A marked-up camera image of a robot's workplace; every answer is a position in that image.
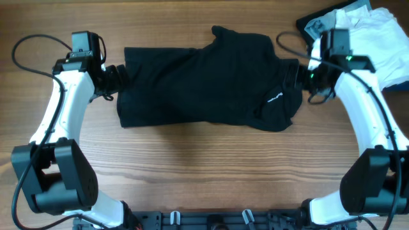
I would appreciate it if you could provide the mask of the black polo shirt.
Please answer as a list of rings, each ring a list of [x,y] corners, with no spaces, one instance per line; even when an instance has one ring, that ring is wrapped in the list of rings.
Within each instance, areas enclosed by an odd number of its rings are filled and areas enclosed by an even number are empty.
[[[206,121],[280,132],[291,125],[302,92],[285,84],[296,59],[280,59],[270,37],[213,26],[201,48],[124,50],[129,81],[118,95],[124,128]]]

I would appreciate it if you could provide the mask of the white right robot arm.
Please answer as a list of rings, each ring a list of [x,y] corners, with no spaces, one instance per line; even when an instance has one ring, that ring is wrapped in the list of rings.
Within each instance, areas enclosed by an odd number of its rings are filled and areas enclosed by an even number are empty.
[[[330,228],[371,217],[408,214],[408,138],[404,136],[378,86],[368,57],[335,55],[314,66],[290,65],[285,86],[315,95],[328,91],[348,113],[359,157],[343,176],[339,189],[307,199],[297,210],[298,228]]]

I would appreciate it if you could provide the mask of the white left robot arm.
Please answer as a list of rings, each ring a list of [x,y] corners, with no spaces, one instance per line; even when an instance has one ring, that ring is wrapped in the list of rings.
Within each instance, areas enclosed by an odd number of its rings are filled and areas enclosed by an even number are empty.
[[[96,97],[111,100],[125,80],[125,68],[104,66],[93,56],[74,53],[53,69],[54,89],[41,125],[29,144],[13,149],[11,161],[19,179],[12,200],[12,219],[23,193],[35,213],[62,215],[44,228],[80,219],[99,229],[133,229],[137,219],[127,204],[99,191],[96,173],[79,147],[88,104]]]

